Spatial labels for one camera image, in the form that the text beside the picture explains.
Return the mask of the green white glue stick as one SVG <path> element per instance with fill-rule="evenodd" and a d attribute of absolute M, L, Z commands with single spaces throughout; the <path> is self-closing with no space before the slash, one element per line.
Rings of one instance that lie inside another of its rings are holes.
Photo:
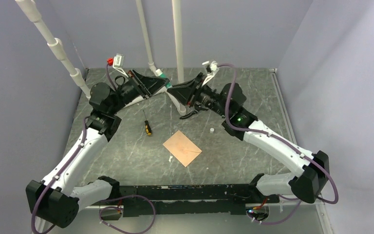
<path fill-rule="evenodd" d="M 165 84 L 165 87 L 166 88 L 170 88 L 171 87 L 171 82 L 170 80 L 167 78 L 167 76 L 162 72 L 161 69 L 156 69 L 156 76 L 161 78 L 161 79 L 164 79 L 166 81 L 166 84 Z"/>

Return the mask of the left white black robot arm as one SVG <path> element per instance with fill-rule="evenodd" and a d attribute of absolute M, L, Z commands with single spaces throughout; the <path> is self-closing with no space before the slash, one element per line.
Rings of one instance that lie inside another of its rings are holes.
<path fill-rule="evenodd" d="M 84 117 L 77 141 L 42 180 L 32 180 L 26 187 L 33 233 L 37 233 L 37 218 L 53 227 L 65 228 L 84 208 L 100 201 L 109 205 L 119 201 L 120 184 L 115 179 L 101 176 L 82 187 L 77 182 L 117 132 L 121 123 L 117 113 L 137 98 L 148 99 L 169 86 L 169 79 L 163 75 L 148 77 L 135 70 L 129 70 L 126 81 L 117 88 L 104 82 L 92 86 L 89 100 L 92 111 Z"/>

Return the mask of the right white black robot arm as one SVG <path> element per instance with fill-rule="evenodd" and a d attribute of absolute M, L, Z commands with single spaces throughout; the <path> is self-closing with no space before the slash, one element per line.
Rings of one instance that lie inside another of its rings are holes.
<path fill-rule="evenodd" d="M 297 199 L 314 203 L 329 181 L 329 157 L 323 151 L 313 153 L 271 130 L 258 117 L 243 107 L 246 96 L 237 83 L 228 83 L 217 92 L 204 83 L 199 73 L 191 81 L 168 89 L 182 105 L 195 111 L 212 110 L 225 118 L 223 128 L 231 136 L 254 145 L 282 163 L 289 173 L 260 174 L 249 188 L 249 197 L 261 202 L 268 195 L 294 195 Z"/>

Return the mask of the black grey pliers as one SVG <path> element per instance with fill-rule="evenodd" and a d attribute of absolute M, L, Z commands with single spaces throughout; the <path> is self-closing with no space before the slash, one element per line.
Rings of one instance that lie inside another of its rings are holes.
<path fill-rule="evenodd" d="M 203 104 L 195 103 L 193 110 L 190 111 L 189 113 L 179 117 L 179 119 L 181 119 L 181 120 L 188 119 L 188 118 L 192 117 L 193 115 L 198 114 L 200 111 L 208 111 L 208 110 L 209 109 L 206 108 Z"/>

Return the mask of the yellow black screwdriver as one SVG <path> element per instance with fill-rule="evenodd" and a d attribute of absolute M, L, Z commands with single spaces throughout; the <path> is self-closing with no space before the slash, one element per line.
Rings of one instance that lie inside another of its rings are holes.
<path fill-rule="evenodd" d="M 151 129 L 151 126 L 149 124 L 149 121 L 147 119 L 147 115 L 145 113 L 145 111 L 143 110 L 143 114 L 144 114 L 144 117 L 145 117 L 145 121 L 144 121 L 144 124 L 145 124 L 145 132 L 148 136 L 151 136 L 152 135 L 152 129 Z"/>

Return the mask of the white PVC pipe frame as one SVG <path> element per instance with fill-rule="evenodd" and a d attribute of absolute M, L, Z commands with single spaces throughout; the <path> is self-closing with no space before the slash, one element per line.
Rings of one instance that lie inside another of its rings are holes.
<path fill-rule="evenodd" d="M 35 25 L 35 27 L 39 30 L 43 38 L 46 40 L 48 47 L 50 48 L 50 50 L 56 57 L 56 59 L 58 59 L 63 64 L 65 69 L 69 72 L 69 75 L 73 79 L 74 83 L 82 90 L 86 98 L 89 100 L 92 96 L 90 95 L 90 89 L 86 85 L 81 71 L 78 68 L 74 67 L 72 62 L 67 57 L 62 41 L 53 36 L 52 32 L 49 30 L 49 28 L 43 21 L 42 15 L 37 9 L 35 1 L 34 0 L 16 0 L 15 2 L 20 7 L 20 9 L 23 11 L 23 13 L 26 15 L 28 20 L 32 22 Z M 146 47 L 147 54 L 148 54 L 149 69 L 153 72 L 153 74 L 157 78 L 164 80 L 164 78 L 166 78 L 165 74 L 160 69 L 155 67 L 155 64 L 152 59 L 148 30 L 146 28 L 145 14 L 143 11 L 141 0 L 136 0 L 136 6 L 137 6 L 137 12 L 140 18 L 140 23 L 142 26 L 145 47 Z M 116 54 L 116 56 L 114 56 L 113 58 L 108 58 L 107 63 L 106 63 L 107 64 L 106 66 L 107 75 L 109 76 L 110 74 L 108 72 L 108 68 L 112 67 L 113 69 L 120 72 L 122 75 L 126 77 L 126 75 L 124 74 L 124 70 L 122 69 L 123 61 L 124 61 L 124 56 L 121 54 Z M 182 105 L 179 101 L 177 101 L 177 99 L 167 91 L 167 89 L 169 89 L 170 87 L 171 87 L 170 84 L 166 84 L 163 88 L 159 89 L 157 93 L 158 94 L 166 93 L 169 96 L 170 100 L 175 105 L 178 113 L 182 116 L 186 114 L 187 112 L 186 107 Z M 143 97 L 142 95 L 139 94 L 135 98 L 135 100 L 132 100 L 129 104 L 126 104 L 125 107 L 129 107 L 136 103 L 142 102 L 152 96 L 154 95 L 149 95 L 149 96 L 145 95 L 145 97 Z"/>

